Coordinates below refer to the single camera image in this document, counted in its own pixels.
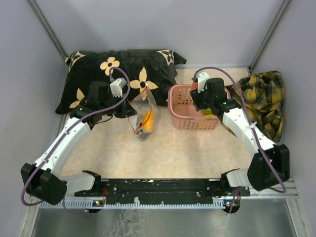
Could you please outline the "watermelon slice toy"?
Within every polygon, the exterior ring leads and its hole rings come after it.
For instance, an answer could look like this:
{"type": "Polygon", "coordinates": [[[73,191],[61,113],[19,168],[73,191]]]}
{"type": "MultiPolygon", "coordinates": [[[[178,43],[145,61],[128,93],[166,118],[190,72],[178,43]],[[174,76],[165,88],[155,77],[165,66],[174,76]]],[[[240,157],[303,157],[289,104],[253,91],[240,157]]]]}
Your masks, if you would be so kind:
{"type": "Polygon", "coordinates": [[[191,84],[190,91],[195,91],[198,89],[198,83],[194,82],[191,84]]]}

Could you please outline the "clear zip top bag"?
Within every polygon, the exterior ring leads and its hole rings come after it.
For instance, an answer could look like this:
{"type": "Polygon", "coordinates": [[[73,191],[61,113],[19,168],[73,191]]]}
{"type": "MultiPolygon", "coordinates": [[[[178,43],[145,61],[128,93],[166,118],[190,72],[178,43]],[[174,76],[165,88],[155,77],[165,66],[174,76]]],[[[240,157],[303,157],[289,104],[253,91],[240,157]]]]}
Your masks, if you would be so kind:
{"type": "Polygon", "coordinates": [[[154,131],[158,117],[156,101],[148,85],[130,102],[130,105],[136,111],[136,115],[128,118],[133,134],[140,141],[145,141],[154,131]]]}

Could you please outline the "yellow mango toy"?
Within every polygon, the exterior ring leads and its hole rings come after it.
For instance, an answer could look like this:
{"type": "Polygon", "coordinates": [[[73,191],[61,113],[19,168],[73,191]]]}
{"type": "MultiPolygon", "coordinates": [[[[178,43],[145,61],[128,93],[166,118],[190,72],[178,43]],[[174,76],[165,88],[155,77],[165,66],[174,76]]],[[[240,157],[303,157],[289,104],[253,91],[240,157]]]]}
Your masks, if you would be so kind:
{"type": "Polygon", "coordinates": [[[155,115],[152,111],[147,111],[143,119],[143,128],[146,132],[152,132],[155,126],[155,115]]]}

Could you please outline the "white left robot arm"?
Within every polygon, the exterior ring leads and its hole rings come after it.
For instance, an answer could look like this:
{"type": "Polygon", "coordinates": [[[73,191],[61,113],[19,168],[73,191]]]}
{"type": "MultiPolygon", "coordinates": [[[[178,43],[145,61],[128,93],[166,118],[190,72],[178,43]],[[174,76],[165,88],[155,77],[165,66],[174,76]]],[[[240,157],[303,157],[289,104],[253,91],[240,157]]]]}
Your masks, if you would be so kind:
{"type": "Polygon", "coordinates": [[[22,166],[21,201],[24,205],[29,205],[25,194],[56,205],[68,194],[87,191],[97,196],[102,192],[100,175],[92,171],[64,177],[60,174],[77,145],[104,115],[124,119],[136,114],[127,100],[130,90],[131,82],[124,78],[110,83],[95,81],[89,86],[88,95],[71,110],[64,128],[50,147],[34,163],[22,166]]]}

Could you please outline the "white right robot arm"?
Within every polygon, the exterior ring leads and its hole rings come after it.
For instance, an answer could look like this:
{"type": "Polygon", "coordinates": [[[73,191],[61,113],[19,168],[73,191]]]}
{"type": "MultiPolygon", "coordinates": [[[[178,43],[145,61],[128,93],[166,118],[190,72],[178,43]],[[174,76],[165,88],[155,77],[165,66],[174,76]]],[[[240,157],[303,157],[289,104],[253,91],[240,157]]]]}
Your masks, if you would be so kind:
{"type": "Polygon", "coordinates": [[[230,196],[238,187],[251,186],[257,191],[275,190],[286,192],[285,181],[289,179],[289,149],[267,138],[246,116],[235,99],[229,99],[221,78],[193,79],[190,88],[195,108],[210,109],[228,127],[247,149],[252,160],[246,169],[233,169],[223,174],[221,191],[230,196]]]}

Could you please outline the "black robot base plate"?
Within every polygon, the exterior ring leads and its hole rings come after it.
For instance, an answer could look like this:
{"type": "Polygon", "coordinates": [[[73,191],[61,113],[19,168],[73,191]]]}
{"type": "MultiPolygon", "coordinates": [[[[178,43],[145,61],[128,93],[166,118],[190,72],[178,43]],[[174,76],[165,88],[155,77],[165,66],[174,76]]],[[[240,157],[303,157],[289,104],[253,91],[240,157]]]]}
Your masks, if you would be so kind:
{"type": "Polygon", "coordinates": [[[222,179],[100,179],[76,197],[102,197],[106,204],[212,204],[231,196],[237,188],[222,179]]]}

